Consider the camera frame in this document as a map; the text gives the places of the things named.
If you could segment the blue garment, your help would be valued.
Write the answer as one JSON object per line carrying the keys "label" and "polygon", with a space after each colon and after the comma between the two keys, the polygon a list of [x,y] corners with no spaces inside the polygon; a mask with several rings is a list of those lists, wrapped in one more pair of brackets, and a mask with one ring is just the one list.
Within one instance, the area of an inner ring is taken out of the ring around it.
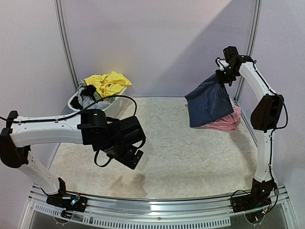
{"label": "blue garment", "polygon": [[234,112],[226,87],[213,74],[185,96],[190,127],[200,127]]}

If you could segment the pink patterned shorts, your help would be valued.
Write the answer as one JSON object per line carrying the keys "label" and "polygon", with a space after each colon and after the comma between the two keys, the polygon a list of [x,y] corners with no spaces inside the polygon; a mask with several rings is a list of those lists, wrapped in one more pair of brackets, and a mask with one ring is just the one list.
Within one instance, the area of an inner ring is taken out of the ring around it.
{"label": "pink patterned shorts", "polygon": [[233,106],[234,112],[216,120],[215,122],[208,123],[206,125],[200,126],[203,129],[212,129],[220,131],[231,131],[236,130],[241,122],[241,108],[238,106]]}

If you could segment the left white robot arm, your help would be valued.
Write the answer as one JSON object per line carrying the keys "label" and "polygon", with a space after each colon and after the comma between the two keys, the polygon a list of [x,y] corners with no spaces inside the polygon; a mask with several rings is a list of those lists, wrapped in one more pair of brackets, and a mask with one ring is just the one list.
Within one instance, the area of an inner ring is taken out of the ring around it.
{"label": "left white robot arm", "polygon": [[31,156],[32,145],[73,143],[92,146],[95,158],[104,152],[109,160],[115,159],[135,169],[143,155],[140,149],[146,142],[138,118],[132,115],[119,120],[92,106],[67,115],[37,118],[11,111],[0,133],[1,162],[26,174],[60,207],[71,203],[65,183]]}

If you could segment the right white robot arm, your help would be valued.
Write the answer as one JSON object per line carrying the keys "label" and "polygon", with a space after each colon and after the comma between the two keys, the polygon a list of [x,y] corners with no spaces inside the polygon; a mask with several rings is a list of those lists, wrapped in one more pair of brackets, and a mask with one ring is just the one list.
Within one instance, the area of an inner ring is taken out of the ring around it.
{"label": "right white robot arm", "polygon": [[285,109],[284,98],[277,94],[260,74],[255,61],[248,55],[240,55],[235,46],[223,50],[224,58],[217,58],[216,80],[232,84],[237,77],[243,77],[253,90],[258,104],[250,115],[252,128],[256,131],[257,165],[252,181],[251,194],[246,198],[250,208],[258,207],[265,196],[276,190],[273,176],[274,138],[278,121]]}

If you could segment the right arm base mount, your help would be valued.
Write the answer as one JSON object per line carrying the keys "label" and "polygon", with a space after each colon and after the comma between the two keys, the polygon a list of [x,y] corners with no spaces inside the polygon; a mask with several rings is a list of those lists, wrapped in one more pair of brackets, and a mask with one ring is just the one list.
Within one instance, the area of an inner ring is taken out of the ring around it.
{"label": "right arm base mount", "polygon": [[233,212],[247,211],[255,208],[271,206],[271,192],[278,195],[278,188],[275,179],[259,182],[253,178],[250,193],[243,190],[235,191],[230,197],[230,204]]}

